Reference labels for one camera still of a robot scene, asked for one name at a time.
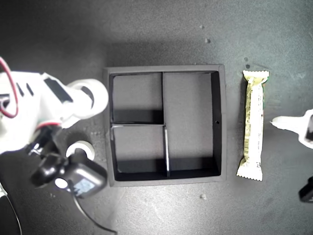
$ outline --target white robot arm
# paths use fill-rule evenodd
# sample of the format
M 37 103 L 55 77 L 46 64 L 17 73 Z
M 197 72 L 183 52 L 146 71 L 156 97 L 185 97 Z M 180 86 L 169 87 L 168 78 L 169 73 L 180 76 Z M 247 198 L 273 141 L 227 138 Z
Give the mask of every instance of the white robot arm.
M 0 73 L 0 102 L 10 113 L 18 105 L 14 118 L 1 114 L 0 154 L 22 149 L 36 128 L 55 124 L 69 128 L 81 119 L 102 112 L 108 103 L 108 92 L 95 79 L 74 81 L 67 86 L 46 73 L 12 72 L 18 104 L 14 101 L 6 73 Z

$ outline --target compartment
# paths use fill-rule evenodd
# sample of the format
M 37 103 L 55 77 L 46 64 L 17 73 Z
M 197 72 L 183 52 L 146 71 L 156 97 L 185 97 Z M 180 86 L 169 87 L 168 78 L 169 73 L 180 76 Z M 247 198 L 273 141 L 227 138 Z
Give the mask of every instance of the compartment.
M 112 90 L 114 123 L 164 123 L 161 73 L 117 75 Z
M 111 186 L 225 179 L 223 66 L 108 68 L 105 85 Z
M 163 128 L 163 126 L 113 128 L 118 180 L 153 180 L 166 177 Z
M 208 71 L 164 74 L 171 178 L 221 174 L 221 158 L 215 158 L 221 153 L 221 145 L 213 144 L 214 138 L 221 140 L 222 136 L 221 115 L 213 114 L 214 108 L 220 106 L 220 97 L 216 74 L 212 76 Z

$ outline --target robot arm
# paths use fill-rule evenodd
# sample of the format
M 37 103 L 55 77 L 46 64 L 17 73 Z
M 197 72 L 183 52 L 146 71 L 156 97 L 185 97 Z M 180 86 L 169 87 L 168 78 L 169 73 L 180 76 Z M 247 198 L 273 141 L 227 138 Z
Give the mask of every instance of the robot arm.
M 87 157 L 61 156 L 54 143 L 63 128 L 101 113 L 108 92 L 95 79 L 65 86 L 46 73 L 11 72 L 0 58 L 0 154 L 25 148 L 42 159 L 31 177 L 41 187 L 56 178 L 72 184 L 77 197 L 86 198 L 105 187 L 104 168 Z

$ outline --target black box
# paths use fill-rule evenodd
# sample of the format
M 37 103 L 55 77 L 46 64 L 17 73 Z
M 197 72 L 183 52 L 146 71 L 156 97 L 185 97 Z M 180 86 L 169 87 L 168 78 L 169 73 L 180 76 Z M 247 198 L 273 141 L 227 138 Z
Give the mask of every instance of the black box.
M 104 69 L 110 185 L 226 179 L 223 65 Z

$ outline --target crimped wrapper end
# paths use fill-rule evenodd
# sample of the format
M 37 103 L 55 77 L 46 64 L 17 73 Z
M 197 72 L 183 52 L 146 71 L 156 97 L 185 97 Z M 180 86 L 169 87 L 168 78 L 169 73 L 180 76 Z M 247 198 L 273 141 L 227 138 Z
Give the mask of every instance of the crimped wrapper end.
M 249 164 L 245 159 L 240 161 L 240 166 L 237 171 L 237 176 L 251 180 L 263 180 L 263 173 L 259 163 Z

